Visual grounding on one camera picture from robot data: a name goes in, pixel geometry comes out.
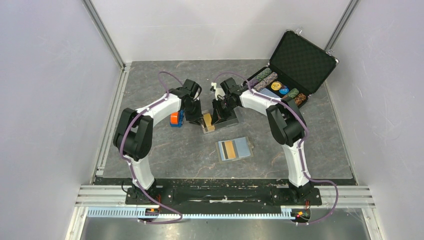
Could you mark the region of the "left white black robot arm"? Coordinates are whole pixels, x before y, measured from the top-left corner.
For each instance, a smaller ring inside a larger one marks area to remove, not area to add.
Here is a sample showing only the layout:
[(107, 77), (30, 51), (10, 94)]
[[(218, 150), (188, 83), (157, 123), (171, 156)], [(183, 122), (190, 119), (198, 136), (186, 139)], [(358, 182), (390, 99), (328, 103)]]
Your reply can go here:
[(157, 198), (148, 159), (155, 125), (180, 111), (184, 111), (188, 122), (199, 125), (203, 117), (201, 93), (202, 87), (198, 83), (186, 79), (182, 86), (167, 90), (153, 103), (138, 109), (125, 108), (121, 112), (112, 143), (127, 162), (132, 182), (140, 188), (137, 196), (145, 204), (151, 204)]

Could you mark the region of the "orange striped credit card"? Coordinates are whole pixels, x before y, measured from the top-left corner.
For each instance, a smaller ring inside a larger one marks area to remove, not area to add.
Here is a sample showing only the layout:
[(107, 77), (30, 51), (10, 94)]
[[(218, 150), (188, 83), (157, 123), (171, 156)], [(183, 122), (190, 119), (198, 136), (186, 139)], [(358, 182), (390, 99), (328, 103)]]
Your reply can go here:
[(237, 157), (237, 151), (232, 140), (223, 141), (221, 147), (224, 161), (233, 160)]

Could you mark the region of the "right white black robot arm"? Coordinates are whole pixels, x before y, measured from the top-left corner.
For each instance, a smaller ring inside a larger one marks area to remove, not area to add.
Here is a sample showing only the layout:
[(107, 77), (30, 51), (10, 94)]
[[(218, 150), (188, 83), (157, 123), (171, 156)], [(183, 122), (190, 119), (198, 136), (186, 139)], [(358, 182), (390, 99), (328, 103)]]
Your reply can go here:
[(302, 204), (309, 198), (313, 183), (309, 174), (304, 150), (306, 122), (292, 98), (273, 98), (249, 85), (239, 85), (230, 77), (221, 83), (212, 82), (212, 124), (230, 117), (237, 107), (254, 110), (267, 117), (271, 135), (282, 146), (288, 166), (289, 199)]

